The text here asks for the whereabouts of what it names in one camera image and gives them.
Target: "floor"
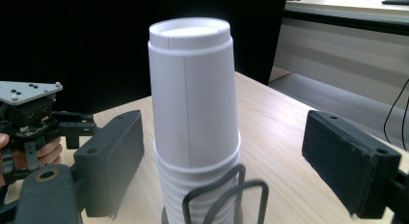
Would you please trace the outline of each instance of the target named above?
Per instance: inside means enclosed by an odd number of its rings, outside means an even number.
[[[358,96],[295,73],[282,76],[270,82],[268,86],[314,109],[338,115],[361,130],[386,140],[384,124],[392,108],[389,104]],[[403,117],[404,110],[395,107],[386,124],[388,139],[402,149]],[[408,130],[404,130],[404,140],[405,147],[408,148]]]

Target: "wire cup holder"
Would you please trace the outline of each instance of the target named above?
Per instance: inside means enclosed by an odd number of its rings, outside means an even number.
[[[192,224],[192,218],[191,218],[191,213],[190,213],[190,202],[193,199],[201,195],[204,195],[208,192],[214,191],[215,189],[227,183],[229,180],[233,179],[234,177],[237,177],[237,175],[238,175],[237,185],[233,186],[232,188],[228,189],[225,193],[223,193],[222,196],[220,196],[220,198],[210,207],[206,216],[204,217],[203,224],[213,223],[213,220],[216,217],[218,211],[234,195],[236,196],[236,199],[235,199],[235,206],[234,206],[233,223],[242,224],[243,223],[243,213],[241,210],[241,200],[242,200],[243,191],[247,188],[252,188],[256,186],[261,187],[258,224],[263,224],[266,210],[267,210],[268,193],[269,193],[268,185],[266,182],[262,180],[250,180],[250,181],[245,182],[245,174],[246,174],[246,167],[243,164],[237,164],[228,173],[226,173],[222,178],[220,178],[216,182],[213,182],[208,185],[198,187],[198,188],[191,190],[184,197],[182,204],[181,204],[185,224]],[[163,208],[163,211],[162,211],[162,224],[169,224],[165,208]]]

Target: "finger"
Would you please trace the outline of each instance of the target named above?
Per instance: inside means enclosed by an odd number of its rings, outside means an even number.
[[[37,157],[43,157],[57,148],[60,145],[61,137],[54,139],[53,141],[49,142],[48,144],[44,145],[40,150],[37,151]]]
[[[54,162],[54,160],[56,160],[60,156],[62,151],[63,151],[63,146],[59,144],[51,153],[44,155],[42,157],[39,157],[40,167],[44,166],[47,163]]]
[[[51,163],[52,164],[61,164],[61,156],[58,155],[58,157],[54,161],[52,161]]]
[[[8,134],[0,133],[0,149],[9,143],[10,137]]]

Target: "paper cup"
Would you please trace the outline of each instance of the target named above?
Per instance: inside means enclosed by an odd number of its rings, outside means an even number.
[[[228,22],[181,18],[150,27],[150,82],[157,151],[201,168],[238,143],[232,37]]]

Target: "human hand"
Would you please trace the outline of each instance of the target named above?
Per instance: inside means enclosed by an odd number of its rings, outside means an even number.
[[[9,143],[10,137],[8,134],[0,133],[0,149],[7,146]],[[50,143],[44,145],[40,150],[37,151],[37,158],[39,159],[40,167],[44,166],[46,163],[59,164],[61,163],[61,152],[63,151],[63,146],[60,144],[61,137],[54,139]],[[21,169],[27,167],[27,160],[25,153],[15,152],[13,154],[14,166],[15,168]],[[0,154],[0,172],[1,164],[3,162],[3,157]],[[3,174],[0,173],[0,186],[5,185],[3,179]]]

